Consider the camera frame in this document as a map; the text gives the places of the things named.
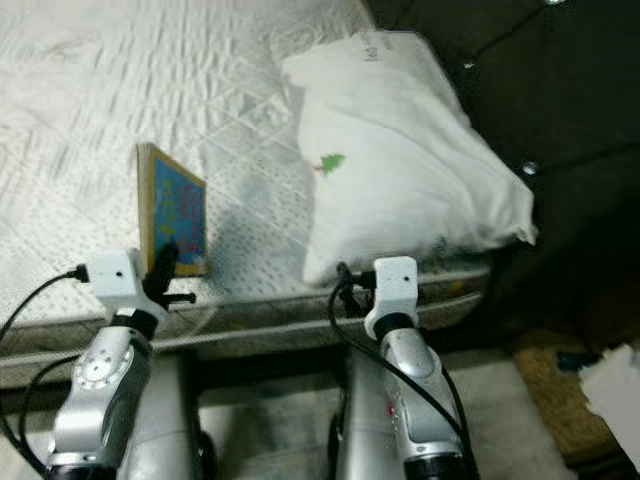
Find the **pillowcase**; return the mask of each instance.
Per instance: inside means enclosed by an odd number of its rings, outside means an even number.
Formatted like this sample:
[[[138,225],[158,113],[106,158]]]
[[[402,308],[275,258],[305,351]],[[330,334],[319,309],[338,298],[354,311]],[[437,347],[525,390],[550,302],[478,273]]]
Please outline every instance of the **pillowcase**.
[[[533,244],[533,194],[470,127],[429,47],[366,32],[285,60],[302,156],[315,175],[303,279],[345,261],[423,260]]]

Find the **white mattress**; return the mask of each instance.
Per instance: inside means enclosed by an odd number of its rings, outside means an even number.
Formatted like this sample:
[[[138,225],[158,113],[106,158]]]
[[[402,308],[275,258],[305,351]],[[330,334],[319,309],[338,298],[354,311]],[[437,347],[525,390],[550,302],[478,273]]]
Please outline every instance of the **white mattress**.
[[[0,318],[43,280],[139,243],[131,149],[152,141],[208,182],[200,305],[312,293],[312,178],[281,61],[373,28],[358,0],[0,0]],[[100,316],[53,288],[17,326]]]

